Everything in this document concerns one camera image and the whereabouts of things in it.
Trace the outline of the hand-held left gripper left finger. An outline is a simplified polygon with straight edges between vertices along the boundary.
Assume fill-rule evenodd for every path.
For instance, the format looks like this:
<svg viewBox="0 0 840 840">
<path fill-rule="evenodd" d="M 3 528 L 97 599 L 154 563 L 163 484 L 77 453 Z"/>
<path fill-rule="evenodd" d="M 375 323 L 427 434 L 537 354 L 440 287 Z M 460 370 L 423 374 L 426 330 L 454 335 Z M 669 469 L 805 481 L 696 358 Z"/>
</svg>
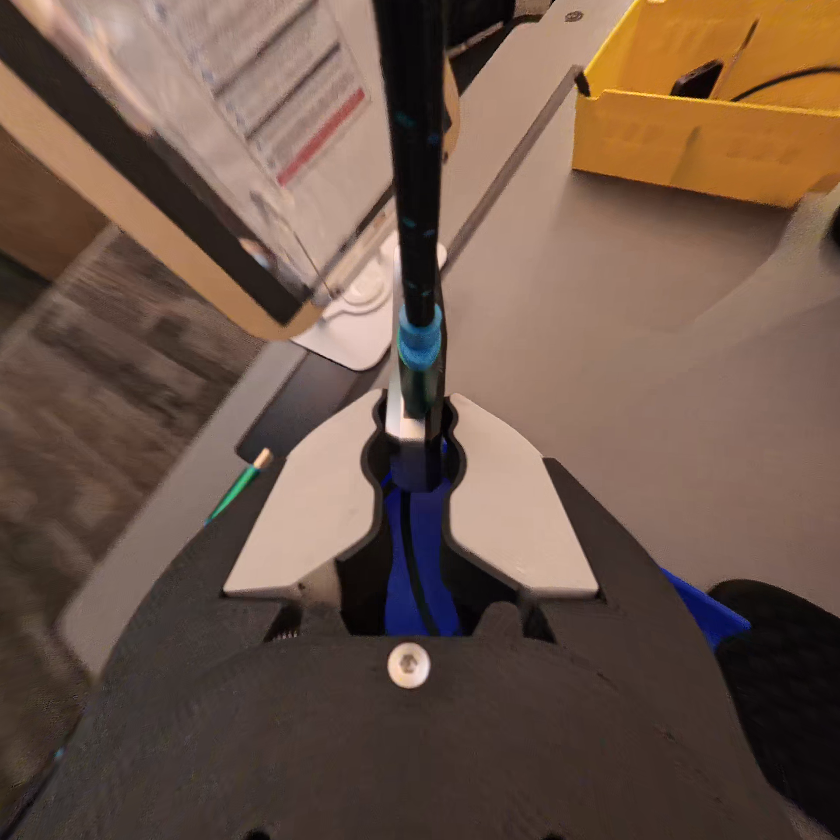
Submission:
<svg viewBox="0 0 840 840">
<path fill-rule="evenodd" d="M 392 552 L 369 460 L 384 396 L 368 391 L 291 450 L 224 583 L 227 596 L 384 596 Z"/>
</svg>

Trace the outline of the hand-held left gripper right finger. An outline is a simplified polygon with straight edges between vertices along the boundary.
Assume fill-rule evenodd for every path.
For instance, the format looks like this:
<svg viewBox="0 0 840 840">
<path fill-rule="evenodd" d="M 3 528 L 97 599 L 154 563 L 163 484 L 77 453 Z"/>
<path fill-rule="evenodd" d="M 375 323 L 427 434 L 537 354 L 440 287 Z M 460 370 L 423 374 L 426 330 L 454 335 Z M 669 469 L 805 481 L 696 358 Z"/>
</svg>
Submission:
<svg viewBox="0 0 840 840">
<path fill-rule="evenodd" d="M 449 404 L 465 467 L 449 496 L 455 548 L 519 594 L 595 598 L 592 567 L 540 452 L 467 397 Z"/>
</svg>

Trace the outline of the blue plastic bin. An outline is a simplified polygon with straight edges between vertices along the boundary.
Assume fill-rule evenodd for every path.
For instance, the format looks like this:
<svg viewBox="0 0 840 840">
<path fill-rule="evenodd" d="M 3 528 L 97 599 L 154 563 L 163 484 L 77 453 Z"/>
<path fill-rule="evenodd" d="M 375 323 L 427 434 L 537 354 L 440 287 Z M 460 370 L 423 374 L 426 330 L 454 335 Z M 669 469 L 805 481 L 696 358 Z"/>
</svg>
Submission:
<svg viewBox="0 0 840 840">
<path fill-rule="evenodd" d="M 452 480 L 459 477 L 455 448 L 439 444 L 432 455 L 437 484 L 411 493 L 420 468 L 404 467 L 399 453 L 385 488 L 394 540 L 385 628 L 390 635 L 472 637 L 489 634 L 493 616 L 518 609 L 521 635 L 562 647 L 592 663 L 617 668 L 660 665 L 668 673 L 711 655 L 721 641 L 749 629 L 749 622 L 709 595 L 663 570 L 634 536 L 562 465 L 543 461 L 562 500 L 598 586 L 592 599 L 536 600 L 452 550 L 443 538 Z"/>
</svg>

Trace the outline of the yellow plastic bin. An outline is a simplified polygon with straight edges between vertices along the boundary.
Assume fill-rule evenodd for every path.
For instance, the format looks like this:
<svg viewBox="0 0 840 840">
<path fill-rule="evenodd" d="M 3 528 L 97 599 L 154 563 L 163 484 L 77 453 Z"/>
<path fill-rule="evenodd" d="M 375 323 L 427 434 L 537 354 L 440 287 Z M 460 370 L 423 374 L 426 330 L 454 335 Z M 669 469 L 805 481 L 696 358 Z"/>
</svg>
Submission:
<svg viewBox="0 0 840 840">
<path fill-rule="evenodd" d="M 572 167 L 793 207 L 839 174 L 839 2 L 634 2 L 579 76 Z M 709 99 L 672 98 L 711 60 Z"/>
</svg>

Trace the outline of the black mesh wrist rest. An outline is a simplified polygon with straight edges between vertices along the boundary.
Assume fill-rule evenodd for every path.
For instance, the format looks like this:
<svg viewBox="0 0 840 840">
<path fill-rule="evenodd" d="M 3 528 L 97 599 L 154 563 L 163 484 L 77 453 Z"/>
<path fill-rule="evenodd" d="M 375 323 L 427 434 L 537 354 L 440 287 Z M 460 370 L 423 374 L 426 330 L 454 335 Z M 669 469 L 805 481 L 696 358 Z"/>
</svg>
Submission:
<svg viewBox="0 0 840 840">
<path fill-rule="evenodd" d="M 839 618 L 759 581 L 709 595 L 746 619 L 716 658 L 765 779 L 839 836 Z"/>
</svg>

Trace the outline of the instruction sheet in plastic sleeve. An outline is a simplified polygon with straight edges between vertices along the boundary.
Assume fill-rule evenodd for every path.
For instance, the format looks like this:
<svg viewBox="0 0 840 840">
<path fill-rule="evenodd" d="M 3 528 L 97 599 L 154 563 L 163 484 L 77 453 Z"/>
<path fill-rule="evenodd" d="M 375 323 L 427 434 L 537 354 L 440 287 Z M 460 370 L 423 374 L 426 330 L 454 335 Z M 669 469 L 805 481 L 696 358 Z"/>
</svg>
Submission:
<svg viewBox="0 0 840 840">
<path fill-rule="evenodd" d="M 122 114 L 173 149 L 326 302 L 392 185 L 371 2 L 61 2 L 62 34 Z"/>
</svg>

